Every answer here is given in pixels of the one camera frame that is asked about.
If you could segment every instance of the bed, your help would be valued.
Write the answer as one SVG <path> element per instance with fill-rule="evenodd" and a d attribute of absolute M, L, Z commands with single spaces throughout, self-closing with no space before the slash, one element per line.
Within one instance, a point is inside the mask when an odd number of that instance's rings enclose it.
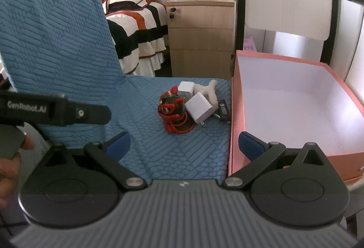
<path fill-rule="evenodd" d="M 125 74 L 155 76 L 164 62 L 168 35 L 161 0 L 101 0 Z"/>
<path fill-rule="evenodd" d="M 102 1 L 123 72 L 155 76 L 168 48 L 165 0 Z"/>

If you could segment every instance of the screw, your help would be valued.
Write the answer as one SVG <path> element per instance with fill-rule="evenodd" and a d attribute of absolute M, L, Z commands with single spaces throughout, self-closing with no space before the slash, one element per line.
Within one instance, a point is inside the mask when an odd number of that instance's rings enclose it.
<path fill-rule="evenodd" d="M 227 186 L 231 186 L 231 187 L 241 186 L 243 184 L 243 181 L 240 178 L 238 178 L 238 177 L 228 177 L 225 180 L 225 184 Z"/>
<path fill-rule="evenodd" d="M 126 184 L 131 187 L 138 187 L 142 186 L 144 183 L 144 180 L 140 177 L 130 177 L 126 180 Z"/>

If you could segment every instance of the white charger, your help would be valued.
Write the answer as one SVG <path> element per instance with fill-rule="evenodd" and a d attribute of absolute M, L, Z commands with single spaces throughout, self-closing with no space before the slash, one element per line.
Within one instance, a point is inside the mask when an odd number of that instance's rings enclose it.
<path fill-rule="evenodd" d="M 185 105 L 187 111 L 197 124 L 203 123 L 215 111 L 201 92 L 194 95 Z"/>
<path fill-rule="evenodd" d="M 195 83 L 193 81 L 182 81 L 178 86 L 178 96 L 185 99 L 186 101 L 190 100 L 194 95 L 194 86 Z"/>

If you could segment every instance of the blue gripper pad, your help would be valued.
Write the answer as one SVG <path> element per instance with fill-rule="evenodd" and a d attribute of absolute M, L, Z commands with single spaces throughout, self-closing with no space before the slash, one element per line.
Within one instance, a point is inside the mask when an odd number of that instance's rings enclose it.
<path fill-rule="evenodd" d="M 239 149 L 252 162 L 268 149 L 268 144 L 249 134 L 241 132 L 239 134 Z"/>

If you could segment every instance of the chair seat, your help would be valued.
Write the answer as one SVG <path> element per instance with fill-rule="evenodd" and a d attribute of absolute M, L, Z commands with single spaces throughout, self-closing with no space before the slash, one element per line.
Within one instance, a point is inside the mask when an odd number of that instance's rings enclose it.
<path fill-rule="evenodd" d="M 125 76 L 108 95 L 112 119 L 105 126 L 75 124 L 64 128 L 44 127 L 52 140 L 68 148 L 91 141 L 104 142 L 122 131 L 129 132 L 131 148 L 120 164 L 143 177 L 153 179 L 217 179 L 226 176 L 230 124 L 211 116 L 206 126 L 196 125 L 187 134 L 169 134 L 157 114 L 160 95 L 181 81 L 208 85 L 211 79 L 150 78 Z M 217 98 L 231 103 L 228 81 L 218 80 Z"/>

